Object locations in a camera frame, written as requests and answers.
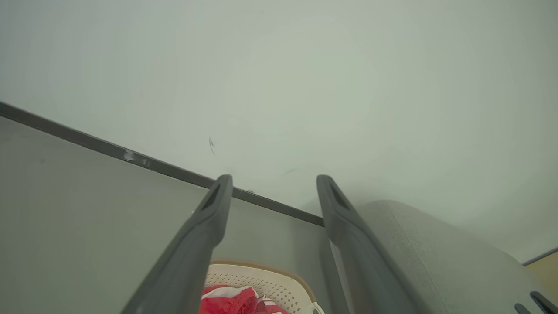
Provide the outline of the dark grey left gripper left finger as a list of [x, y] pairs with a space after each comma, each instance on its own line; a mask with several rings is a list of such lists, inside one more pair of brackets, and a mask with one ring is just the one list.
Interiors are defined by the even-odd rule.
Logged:
[[198, 312], [212, 252], [225, 236], [232, 193], [232, 176], [225, 174], [218, 177], [122, 313]]

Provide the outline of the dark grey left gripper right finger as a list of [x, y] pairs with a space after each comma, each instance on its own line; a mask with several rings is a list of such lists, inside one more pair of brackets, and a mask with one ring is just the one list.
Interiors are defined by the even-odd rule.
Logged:
[[335, 180], [316, 187], [327, 237], [337, 251], [341, 288], [353, 314], [419, 314], [421, 299]]

